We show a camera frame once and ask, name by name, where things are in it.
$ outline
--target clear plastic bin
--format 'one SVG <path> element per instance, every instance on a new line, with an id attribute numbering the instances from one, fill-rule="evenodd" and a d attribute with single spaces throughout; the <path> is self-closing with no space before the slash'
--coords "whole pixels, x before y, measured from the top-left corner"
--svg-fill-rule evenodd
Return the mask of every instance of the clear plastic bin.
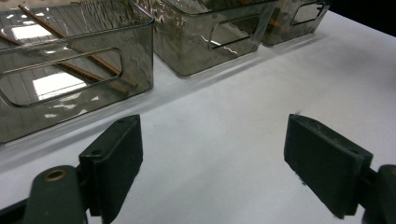
<path id="1" fill-rule="evenodd" d="M 277 45 L 313 34 L 332 0 L 279 0 L 265 30 L 262 43 Z"/>
<path id="2" fill-rule="evenodd" d="M 37 2 L 0 9 L 0 143 L 153 87 L 154 19 L 134 3 Z"/>
<path id="3" fill-rule="evenodd" d="M 272 0 L 135 0 L 155 18 L 154 52 L 180 77 L 257 50 Z"/>

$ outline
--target white table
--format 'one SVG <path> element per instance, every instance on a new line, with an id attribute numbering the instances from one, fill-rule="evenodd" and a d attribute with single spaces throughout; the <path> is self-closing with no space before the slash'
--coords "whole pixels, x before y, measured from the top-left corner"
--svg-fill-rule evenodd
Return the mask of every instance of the white table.
<path id="1" fill-rule="evenodd" d="M 154 57 L 150 93 L 0 147 L 0 208 L 116 119 L 141 114 L 144 161 L 114 223 L 339 220 L 283 161 L 288 115 L 317 119 L 396 163 L 396 38 L 328 12 L 316 33 L 180 79 Z M 90 218 L 91 223 L 100 223 Z"/>

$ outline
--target container rim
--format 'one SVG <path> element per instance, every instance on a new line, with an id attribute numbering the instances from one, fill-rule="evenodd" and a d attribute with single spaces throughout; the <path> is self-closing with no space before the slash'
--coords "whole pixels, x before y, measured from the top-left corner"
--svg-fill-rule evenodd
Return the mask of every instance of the container rim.
<path id="1" fill-rule="evenodd" d="M 190 13 L 190 12 L 187 12 L 187 11 L 184 11 L 184 10 L 180 9 L 179 7 L 176 7 L 174 4 L 169 2 L 169 0 L 163 0 L 163 2 L 166 5 L 168 5 L 169 7 L 171 7 L 173 10 L 175 10 L 178 13 L 183 14 L 184 16 L 187 16 L 187 17 L 208 15 L 208 14 L 211 14 L 211 13 L 217 13 L 217 12 L 226 11 L 226 10 L 230 10 L 230 9 L 238 9 L 240 7 L 251 7 L 251 6 L 261 5 L 261 4 L 265 4 L 265 3 L 269 3 L 269 2 L 277 2 L 277 1 L 278 0 L 261 0 L 260 2 L 250 3 L 250 4 L 242 5 L 242 6 L 239 6 L 239 7 L 227 7 L 227 8 L 217 9 L 217 10 L 210 10 L 210 11 L 204 11 L 204 12 L 198 12 L 198 13 Z"/>

